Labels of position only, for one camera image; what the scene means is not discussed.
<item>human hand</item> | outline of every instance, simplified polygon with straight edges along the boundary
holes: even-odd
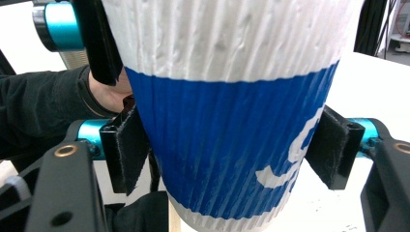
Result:
[[[91,71],[88,78],[90,91],[102,107],[116,113],[123,110],[123,99],[132,94],[131,85],[124,68],[121,70],[115,86],[99,83]]]

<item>white paper cup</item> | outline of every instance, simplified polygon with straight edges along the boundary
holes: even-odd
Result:
[[[287,201],[356,0],[103,0],[168,196],[199,231]]]

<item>black jacket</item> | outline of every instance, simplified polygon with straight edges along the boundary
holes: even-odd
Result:
[[[89,71],[0,75],[0,160],[41,153],[58,144],[73,121],[101,118],[83,100],[89,92],[79,83]]]

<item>brass screw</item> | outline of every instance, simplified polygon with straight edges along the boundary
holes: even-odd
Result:
[[[54,152],[54,156],[58,158],[68,157],[74,154],[77,150],[78,148],[75,145],[66,145],[57,149],[57,151]]]
[[[407,143],[396,143],[395,149],[402,153],[410,154],[410,145]]]

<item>teal metal cylinder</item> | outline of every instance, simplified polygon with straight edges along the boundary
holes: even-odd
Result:
[[[109,120],[96,119],[85,121],[78,130],[78,139],[87,139],[91,144],[99,147],[100,154],[93,157],[93,160],[105,160],[105,153],[103,151],[103,144],[100,137],[100,128],[105,126]]]
[[[362,138],[362,143],[368,143],[371,138],[379,137],[379,132],[376,126],[367,118],[351,118],[350,122],[362,125],[365,128],[365,134]]]
[[[82,50],[84,44],[70,2],[48,3],[45,22],[49,35],[61,51]]]

